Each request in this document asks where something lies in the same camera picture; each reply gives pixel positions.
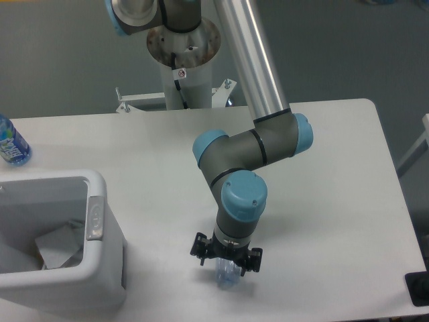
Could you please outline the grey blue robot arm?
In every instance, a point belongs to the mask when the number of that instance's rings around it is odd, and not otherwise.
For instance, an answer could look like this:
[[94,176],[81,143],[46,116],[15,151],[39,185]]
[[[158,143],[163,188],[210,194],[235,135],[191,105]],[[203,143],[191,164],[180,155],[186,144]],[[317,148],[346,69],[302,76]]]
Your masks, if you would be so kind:
[[293,113],[278,85],[253,1],[216,1],[220,22],[202,16],[200,1],[107,1],[117,33],[147,32],[147,49],[160,66],[166,107],[212,105],[211,67],[222,40],[230,46],[253,128],[234,136],[214,129],[192,147],[218,212],[213,235],[198,233],[190,253],[220,258],[223,271],[258,272],[263,251],[250,242],[267,199],[258,168],[306,151],[313,142],[306,117]]

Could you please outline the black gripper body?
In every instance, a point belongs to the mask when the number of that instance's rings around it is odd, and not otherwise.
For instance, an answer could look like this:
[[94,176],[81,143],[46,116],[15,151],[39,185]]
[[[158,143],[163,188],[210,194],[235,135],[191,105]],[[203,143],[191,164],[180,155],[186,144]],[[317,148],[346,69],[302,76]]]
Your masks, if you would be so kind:
[[228,244],[226,246],[221,243],[215,234],[212,235],[204,255],[208,259],[223,258],[232,260],[238,266],[246,266],[251,262],[248,245],[235,247]]

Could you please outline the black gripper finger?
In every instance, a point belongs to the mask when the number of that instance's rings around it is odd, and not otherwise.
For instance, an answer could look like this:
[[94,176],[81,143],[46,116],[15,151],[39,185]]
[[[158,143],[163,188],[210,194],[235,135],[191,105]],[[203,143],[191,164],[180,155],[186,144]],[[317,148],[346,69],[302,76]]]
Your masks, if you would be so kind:
[[203,266],[206,259],[213,258],[212,240],[201,232],[196,234],[194,243],[190,251],[191,256],[196,256],[200,260],[200,265]]
[[262,255],[263,250],[261,248],[247,250],[239,262],[239,266],[241,267],[240,276],[244,276],[246,272],[259,272]]

